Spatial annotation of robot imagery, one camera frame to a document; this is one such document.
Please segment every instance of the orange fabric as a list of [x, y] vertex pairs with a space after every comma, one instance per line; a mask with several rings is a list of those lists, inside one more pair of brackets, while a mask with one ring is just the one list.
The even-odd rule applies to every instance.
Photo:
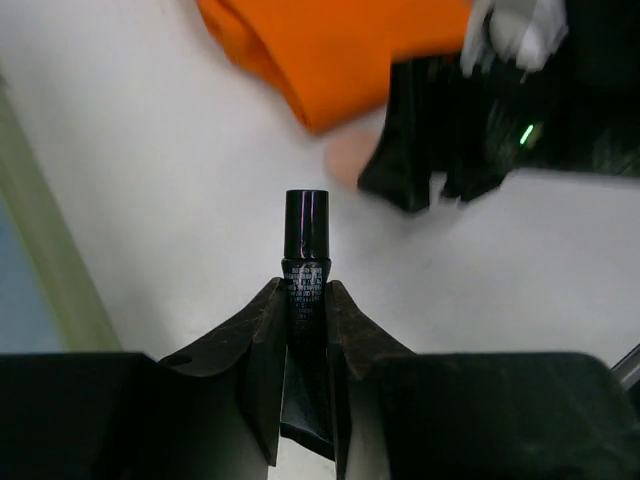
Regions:
[[229, 59], [320, 132], [386, 101], [392, 56], [454, 53], [463, 0], [198, 0]]

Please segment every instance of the white glove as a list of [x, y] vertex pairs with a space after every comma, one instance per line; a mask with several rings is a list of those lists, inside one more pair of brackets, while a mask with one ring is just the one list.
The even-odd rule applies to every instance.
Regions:
[[[492, 10], [490, 48], [483, 24]], [[475, 65], [488, 69], [494, 51], [503, 61], [515, 60], [522, 70], [542, 70], [566, 34], [564, 0], [476, 0], [462, 49], [462, 71], [471, 75]]]

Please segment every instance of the bottle cap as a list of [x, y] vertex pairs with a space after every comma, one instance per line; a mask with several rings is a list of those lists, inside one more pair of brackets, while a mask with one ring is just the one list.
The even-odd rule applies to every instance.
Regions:
[[329, 258], [329, 192], [287, 191], [284, 256]]

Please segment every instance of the white table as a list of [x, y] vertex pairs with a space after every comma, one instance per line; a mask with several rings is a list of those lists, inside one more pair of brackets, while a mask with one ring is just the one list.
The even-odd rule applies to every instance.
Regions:
[[[310, 137], [229, 65], [192, 0], [0, 2], [0, 62], [127, 349], [168, 354], [279, 275], [289, 188], [330, 190], [332, 277], [415, 350], [613, 364], [640, 341], [636, 185], [523, 173], [402, 218], [332, 184], [336, 132]], [[288, 442], [280, 465], [273, 478], [332, 478]]]

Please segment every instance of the black cosmetic bottle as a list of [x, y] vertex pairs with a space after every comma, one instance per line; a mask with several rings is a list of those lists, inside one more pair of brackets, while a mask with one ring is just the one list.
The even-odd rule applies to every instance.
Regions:
[[324, 348], [324, 289], [329, 260], [329, 194], [289, 190], [282, 272], [287, 285], [291, 349]]
[[329, 194], [290, 190], [282, 271], [289, 298], [280, 434], [333, 459], [324, 291], [329, 260]]

